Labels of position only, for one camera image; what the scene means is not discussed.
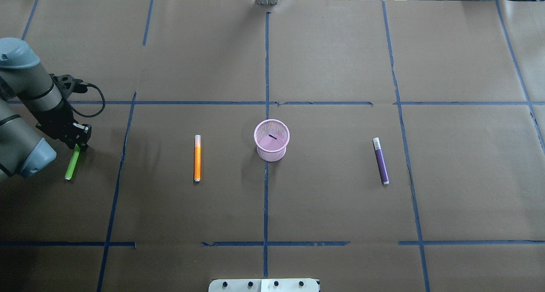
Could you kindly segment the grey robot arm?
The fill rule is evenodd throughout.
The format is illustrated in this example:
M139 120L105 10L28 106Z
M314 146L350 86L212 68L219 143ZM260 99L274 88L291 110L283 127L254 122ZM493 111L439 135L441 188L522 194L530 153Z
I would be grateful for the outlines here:
M69 101L94 84L72 75L49 73L38 55L22 39L3 37L0 42L0 167L1 182L12 176L28 178L56 159L48 140L58 140L70 150L86 151L92 126L75 116Z

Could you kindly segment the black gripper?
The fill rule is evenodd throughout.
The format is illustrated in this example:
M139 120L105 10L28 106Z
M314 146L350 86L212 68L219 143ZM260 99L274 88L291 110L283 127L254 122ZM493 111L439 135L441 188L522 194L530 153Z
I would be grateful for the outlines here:
M74 119L73 110L66 100L61 100L53 109L36 113L36 127L53 140L60 140L73 149L77 144L81 152L87 151L92 135L90 124L81 124Z

